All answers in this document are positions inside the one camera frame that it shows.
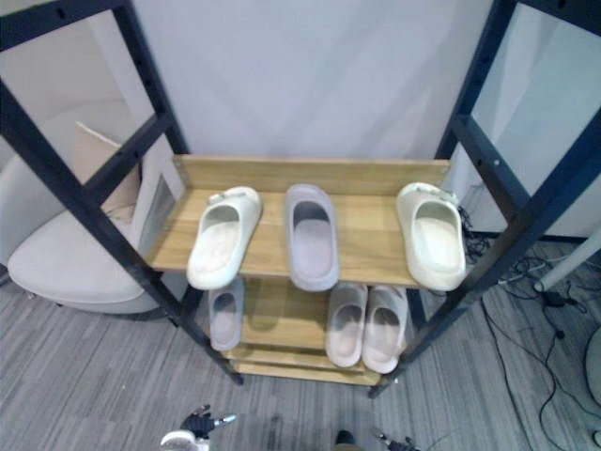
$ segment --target black metal frame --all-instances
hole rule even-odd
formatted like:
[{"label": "black metal frame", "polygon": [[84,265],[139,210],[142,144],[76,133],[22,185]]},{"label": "black metal frame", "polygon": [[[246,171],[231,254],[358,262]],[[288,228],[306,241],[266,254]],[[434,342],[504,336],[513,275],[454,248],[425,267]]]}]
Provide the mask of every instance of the black metal frame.
[{"label": "black metal frame", "polygon": [[169,319],[181,326],[235,384],[242,385],[242,376],[211,347],[208,337],[194,321],[202,291],[188,287],[181,302],[178,301],[161,281],[162,274],[146,264],[100,208],[161,135],[165,134],[175,153],[189,153],[130,1],[60,0],[3,16],[0,18],[0,52],[108,9],[115,16],[154,108],[154,115],[85,185],[75,178],[1,81],[0,133],[73,216],[154,299]]},{"label": "black metal frame", "polygon": [[[519,1],[601,36],[601,2],[597,0]],[[461,285],[447,293],[446,300],[428,321],[423,307],[411,313],[417,334],[401,354],[397,367],[383,375],[369,391],[377,397],[402,374],[430,344],[458,319],[478,297],[523,256],[566,211],[601,172],[601,110],[563,156],[534,195],[530,196],[495,146],[472,117],[486,76],[516,9],[514,0],[495,0],[486,20],[466,80],[436,158],[449,159],[460,142],[488,191],[498,204],[508,226],[492,248],[476,263]],[[419,291],[408,292],[409,307],[420,304]]]},{"label": "black metal frame", "polygon": [[[601,36],[601,2],[597,0],[523,0],[519,3]],[[388,387],[478,296],[494,285],[601,172],[601,110],[532,196],[471,116],[515,8],[514,0],[493,2],[436,154],[436,158],[448,159],[461,142],[509,226],[459,288],[447,293],[446,300],[430,320],[425,318],[419,291],[408,291],[416,336],[402,353],[396,369],[383,375],[370,389],[370,397],[378,396]],[[180,325],[236,384],[242,384],[241,375],[212,349],[207,336],[194,322],[193,312],[202,292],[188,287],[179,302],[161,282],[161,274],[144,262],[100,209],[102,201],[163,133],[175,153],[188,153],[130,1],[60,0],[9,14],[0,18],[0,52],[108,9],[115,15],[155,114],[85,186],[69,171],[4,83],[0,85],[0,132],[169,318]]]}]

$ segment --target striped carpet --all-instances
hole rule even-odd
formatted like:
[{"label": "striped carpet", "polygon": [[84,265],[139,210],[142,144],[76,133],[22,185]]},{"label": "striped carpet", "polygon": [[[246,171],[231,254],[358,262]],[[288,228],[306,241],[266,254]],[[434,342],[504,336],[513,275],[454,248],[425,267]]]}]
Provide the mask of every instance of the striped carpet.
[{"label": "striped carpet", "polygon": [[[545,243],[536,252],[557,257],[573,248]],[[588,337],[601,321],[601,293],[575,287],[601,289],[599,270],[582,266],[569,280],[572,296],[587,311],[574,306],[547,311],[565,332],[549,363],[562,387],[601,415],[582,368]],[[564,292],[565,283],[557,289]],[[431,314],[440,300],[424,296]],[[538,301],[517,300],[499,287],[484,300],[507,334],[539,356],[547,351],[554,331]],[[61,308],[28,299],[9,283],[0,288],[0,448],[159,449],[165,432],[210,403],[215,412],[239,416],[213,434],[215,450],[329,450],[339,428],[353,431],[366,450],[385,449],[370,437],[372,425],[397,439],[410,436],[423,450],[555,449],[538,422],[551,388],[549,375],[497,336],[515,407],[480,303],[375,400],[364,387],[259,376],[247,376],[236,387],[166,319],[138,321]],[[549,403],[543,421],[563,449],[598,449],[590,435],[601,420],[565,393]]]}]

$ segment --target white wall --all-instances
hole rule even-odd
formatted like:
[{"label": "white wall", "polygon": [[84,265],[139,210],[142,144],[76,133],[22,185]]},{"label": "white wall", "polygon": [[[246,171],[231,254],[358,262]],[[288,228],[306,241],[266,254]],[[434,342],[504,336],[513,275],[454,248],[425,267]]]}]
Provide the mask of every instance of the white wall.
[{"label": "white wall", "polygon": [[489,1],[135,1],[195,153],[431,158]]},{"label": "white wall", "polygon": [[[15,9],[5,4],[2,12],[8,7]],[[86,22],[1,53],[0,76],[37,125],[88,102],[122,99]],[[0,170],[12,155],[0,136]]]},{"label": "white wall", "polygon": [[[474,116],[528,190],[540,183],[601,107],[601,38],[518,8]],[[470,164],[455,180],[474,228],[506,223]],[[601,226],[601,178],[547,234],[589,236]]]}]

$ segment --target chair cushion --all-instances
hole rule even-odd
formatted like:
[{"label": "chair cushion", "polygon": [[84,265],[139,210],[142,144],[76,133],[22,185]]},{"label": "chair cushion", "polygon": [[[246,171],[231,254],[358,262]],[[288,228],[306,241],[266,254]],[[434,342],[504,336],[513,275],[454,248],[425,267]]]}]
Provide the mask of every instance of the chair cushion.
[{"label": "chair cushion", "polygon": [[[79,181],[86,183],[118,151],[120,145],[81,122],[76,124],[71,147],[71,170]],[[139,191],[139,167],[136,165],[104,201],[102,209],[110,218],[128,223],[133,216]]]},{"label": "chair cushion", "polygon": [[[114,224],[127,236],[128,225]],[[69,211],[27,238],[8,260],[21,287],[57,302],[118,303],[143,290]]]}]

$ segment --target white armchair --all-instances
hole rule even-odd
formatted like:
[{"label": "white armchair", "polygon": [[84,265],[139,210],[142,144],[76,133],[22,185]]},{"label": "white armchair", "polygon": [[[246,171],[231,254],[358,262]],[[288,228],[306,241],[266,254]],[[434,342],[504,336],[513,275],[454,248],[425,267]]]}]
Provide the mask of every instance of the white armchair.
[{"label": "white armchair", "polygon": [[[54,117],[40,129],[67,164],[76,121],[121,143],[135,131],[122,101],[88,104]],[[112,219],[142,255],[177,197],[163,177],[169,162],[154,150],[142,162],[131,222]],[[70,307],[113,314],[157,307],[17,155],[0,173],[0,263],[16,284]],[[166,273],[163,282],[176,296],[186,286],[183,274]]]}]

